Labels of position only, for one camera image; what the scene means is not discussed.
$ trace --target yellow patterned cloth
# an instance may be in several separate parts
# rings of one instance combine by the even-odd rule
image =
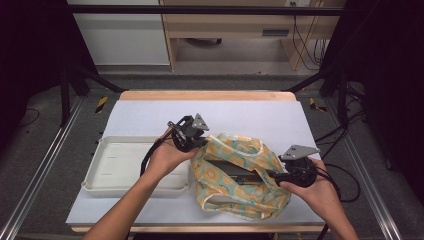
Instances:
[[[284,170],[274,152],[259,139],[219,134],[208,136],[191,160],[196,181],[197,202],[205,211],[226,212],[255,220],[277,217],[290,201],[290,192],[279,187],[268,170]],[[229,161],[249,171],[256,171],[262,182],[240,185],[208,160]]]

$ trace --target aluminum rail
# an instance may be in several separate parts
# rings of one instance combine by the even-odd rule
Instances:
[[[329,106],[330,113],[333,117],[333,120],[336,126],[340,126],[336,112],[336,107],[334,101],[325,99],[326,105]],[[365,196],[368,199],[371,209],[374,212],[374,215],[377,219],[378,224],[380,225],[381,231],[384,234],[384,237],[388,240],[400,240],[402,236],[394,222],[386,204],[384,203],[383,198],[378,192],[377,186],[374,184],[370,174],[367,171],[358,151],[353,144],[352,139],[349,134],[343,138],[343,142],[346,146],[347,152],[350,155],[350,163],[352,164],[353,169],[358,177],[358,181],[361,184],[361,188],[365,193]]]
[[[57,155],[68,136],[69,131],[71,130],[75,119],[78,116],[78,113],[81,109],[84,97],[77,97],[73,108],[72,114],[64,127],[61,127],[56,134],[55,139],[50,145],[46,155],[41,161],[37,172],[29,183],[25,193],[22,195],[21,200],[15,207],[12,215],[9,217],[6,225],[1,229],[0,240],[11,240],[14,239],[16,234],[19,231],[23,221],[25,220],[26,215],[28,214],[37,194],[41,190],[41,187],[44,183],[44,180],[47,177],[47,174],[50,171],[50,168],[53,166],[53,163],[56,160]]]
[[[192,5],[46,5],[47,9],[91,14],[220,14],[220,15],[296,15],[343,16],[365,11],[345,8],[261,7],[261,6],[192,6]]]

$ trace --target gray floor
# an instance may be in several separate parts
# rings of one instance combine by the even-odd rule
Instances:
[[[226,52],[231,52],[230,50],[234,46],[246,46],[246,49],[245,51],[235,49],[237,54],[224,55]],[[182,44],[182,49],[187,49],[181,50],[179,53],[179,63],[174,72],[170,72],[169,69],[144,67],[132,68],[131,70],[134,70],[131,72],[132,74],[123,75],[122,72],[116,72],[119,68],[115,68],[113,71],[105,69],[103,74],[112,82],[131,89],[280,90],[292,86],[312,73],[307,70],[290,71],[284,56],[272,54],[274,51],[260,50],[264,46],[279,48],[279,44],[274,41],[258,41],[255,45],[255,42],[251,40],[245,42],[224,39],[221,46],[187,41]],[[222,50],[221,48],[227,49],[212,56],[209,52],[211,48],[215,51]],[[141,75],[138,72],[140,69],[148,71],[144,71]],[[114,102],[119,97],[119,94],[105,90],[92,82],[90,85],[93,89],[88,97],[83,98],[82,109],[61,147],[41,191],[22,223],[18,233],[21,239],[80,238],[80,234],[74,233],[64,222],[97,147],[96,141],[101,137]],[[318,87],[319,83],[297,94],[315,138],[323,136],[336,127],[331,112],[321,112],[309,107],[310,97],[314,97],[318,106],[330,108],[329,104],[334,103],[333,99],[320,98],[315,91]],[[36,120],[17,129],[10,141],[9,148],[0,156],[1,226],[12,214],[59,130],[61,117],[59,96],[59,89],[55,87],[30,100],[28,108],[36,109],[39,112],[38,118],[36,111],[28,110],[22,124],[29,123],[33,119]],[[108,96],[108,101],[101,113],[95,113],[98,101],[102,96]],[[350,115],[361,110],[360,105],[356,102],[353,102],[350,108]],[[423,206],[411,192],[402,174],[386,169],[384,157],[369,126],[361,120],[358,119],[349,126],[349,138],[354,142],[390,216],[403,239],[424,239]],[[332,137],[323,142],[334,140]],[[324,153],[329,145],[319,145],[319,147]],[[351,164],[352,158],[347,150],[346,145],[340,142],[324,160],[354,172]],[[351,180],[340,172],[330,171],[340,184],[343,196],[345,198],[353,196],[356,189],[352,187]],[[347,215],[361,239],[386,239],[369,201],[370,199],[362,194],[358,201],[344,204]],[[298,239],[298,237],[297,233],[280,235],[280,239]],[[302,238],[315,239],[316,234],[302,234]]]

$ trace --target white tray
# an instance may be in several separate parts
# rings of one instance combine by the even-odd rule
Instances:
[[[95,197],[122,197],[140,177],[141,162],[157,137],[109,136],[99,140],[81,186]],[[188,188],[190,161],[164,177],[152,197],[175,197]]]

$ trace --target hand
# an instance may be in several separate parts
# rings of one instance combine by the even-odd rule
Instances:
[[[324,163],[321,160],[311,160],[318,168],[325,170]],[[308,188],[299,187],[289,182],[281,182],[280,186],[301,197],[316,214],[323,218],[327,209],[341,206],[333,185],[321,176],[318,176],[315,183]]]
[[[318,168],[325,171],[322,161],[311,160]],[[281,182],[280,187],[305,200],[312,210],[328,224],[336,239],[358,239],[355,229],[353,229],[343,211],[336,189],[327,179],[318,176],[315,183],[308,188],[299,187],[289,182]]]
[[[168,128],[161,138],[171,130],[172,128]],[[181,152],[175,147],[172,139],[167,139],[153,152],[145,174],[151,174],[160,180],[172,172],[179,164],[193,158],[197,150],[198,148],[192,149],[187,153]]]

